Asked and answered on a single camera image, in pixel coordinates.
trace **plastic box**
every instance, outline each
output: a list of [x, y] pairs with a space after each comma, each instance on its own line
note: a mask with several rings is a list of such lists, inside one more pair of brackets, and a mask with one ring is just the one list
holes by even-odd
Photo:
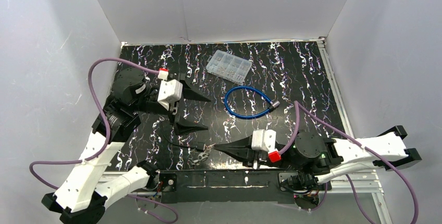
[[206, 69], [210, 74], [243, 85], [251, 67], [251, 61], [217, 50], [208, 61]]

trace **blue cable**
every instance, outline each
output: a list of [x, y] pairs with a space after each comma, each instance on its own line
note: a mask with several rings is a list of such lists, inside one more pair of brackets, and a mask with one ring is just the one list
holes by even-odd
[[[257, 93], [258, 95], [262, 96], [270, 104], [270, 106], [266, 110], [264, 110], [263, 112], [258, 113], [256, 115], [243, 116], [243, 115], [237, 114], [237, 113], [233, 112], [232, 109], [227, 104], [230, 94], [235, 90], [253, 91], [253, 92]], [[274, 111], [279, 106], [279, 102], [278, 101], [272, 102], [272, 100], [270, 100], [270, 98], [268, 98], [268, 96], [266, 96], [263, 92], [255, 89], [255, 88], [252, 88], [249, 86], [238, 86], [238, 87], [234, 87], [234, 88], [230, 89], [229, 91], [227, 91], [226, 95], [224, 96], [224, 106], [226, 107], [226, 110], [229, 112], [229, 114], [231, 114], [239, 119], [250, 120], [250, 119], [260, 118], [260, 117], [265, 116], [266, 114]]]

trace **marble surface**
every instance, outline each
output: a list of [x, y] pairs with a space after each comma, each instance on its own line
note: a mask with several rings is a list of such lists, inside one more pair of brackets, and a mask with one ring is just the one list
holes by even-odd
[[[208, 60], [218, 49], [251, 60], [253, 65], [244, 84], [279, 100], [280, 107], [254, 120], [241, 120], [229, 115], [224, 108], [224, 94], [237, 85], [205, 70]], [[254, 129], [273, 129], [277, 132], [277, 142], [287, 143], [294, 127], [293, 103], [296, 100], [318, 117], [343, 130], [316, 42], [125, 46], [120, 57], [148, 68], [184, 72], [189, 81], [212, 99], [210, 103], [187, 100], [185, 107], [181, 108], [188, 120], [208, 126], [208, 131], [175, 136], [171, 126], [163, 123], [165, 135], [174, 143], [191, 146], [198, 141], [226, 143], [249, 136]], [[116, 75], [125, 68], [120, 64]], [[158, 83], [154, 76], [147, 77], [151, 84]], [[267, 108], [261, 97], [248, 91], [233, 92], [230, 105], [240, 114], [256, 114]], [[166, 119], [164, 116], [141, 113], [140, 117], [141, 125], [114, 157], [107, 171], [126, 171], [145, 159], [163, 170], [243, 168], [241, 163], [218, 151], [212, 151], [209, 160], [192, 167], [189, 161], [195, 159], [198, 152], [172, 146], [164, 140], [159, 128]], [[300, 128], [317, 131], [322, 136], [338, 137], [304, 114], [301, 115]]]

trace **gray floor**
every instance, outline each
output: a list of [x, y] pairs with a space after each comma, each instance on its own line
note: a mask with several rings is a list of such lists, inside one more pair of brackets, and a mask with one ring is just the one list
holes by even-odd
[[[380, 223], [371, 194], [359, 194], [362, 206], [369, 216]], [[329, 194], [321, 209], [304, 211], [275, 206], [272, 202], [197, 202], [171, 204], [180, 214], [176, 223], [194, 224], [268, 224], [268, 223], [368, 223], [358, 209], [352, 194]], [[155, 212], [173, 219], [173, 214], [162, 207]], [[138, 224], [162, 223], [137, 211], [134, 199], [123, 198], [113, 204], [100, 223]]]

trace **metal frame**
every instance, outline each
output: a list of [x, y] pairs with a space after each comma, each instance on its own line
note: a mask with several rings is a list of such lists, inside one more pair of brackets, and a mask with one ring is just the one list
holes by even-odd
[[[333, 96], [335, 97], [335, 101], [338, 107], [339, 114], [341, 116], [342, 124], [346, 133], [350, 136], [354, 137], [353, 131], [350, 126], [350, 122], [348, 120], [348, 116], [342, 101], [341, 93], [339, 91], [339, 86], [335, 79], [335, 74], [332, 69], [332, 65], [330, 63], [330, 59], [328, 57], [325, 45], [326, 39], [324, 37], [318, 39], [283, 39], [283, 40], [263, 40], [263, 41], [233, 41], [233, 42], [207, 42], [207, 43], [193, 43], [188, 42], [187, 44], [216, 44], [216, 43], [253, 43], [253, 42], [316, 42], [319, 47], [319, 51], [321, 54], [321, 59], [324, 64], [324, 68], [327, 73], [327, 77], [330, 82], [331, 90], [333, 92]], [[153, 45], [153, 44], [128, 44], [127, 42], [122, 42], [121, 47], [124, 46], [134, 46], [134, 45]], [[104, 172], [101, 177], [99, 183], [107, 182], [124, 172]], [[376, 210], [378, 212], [381, 224], [392, 224], [390, 214], [388, 212], [387, 206], [384, 200], [384, 190], [380, 184], [379, 178], [377, 176], [376, 170], [364, 170], [359, 171], [357, 173], [353, 173], [350, 175], [355, 188], [358, 193], [371, 193], [373, 196], [373, 201], [376, 206]], [[331, 184], [333, 189], [329, 191], [329, 193], [352, 193], [352, 189], [350, 183], [348, 182], [346, 177], [337, 177], [331, 180]], [[138, 192], [138, 194], [150, 195], [152, 192]]]

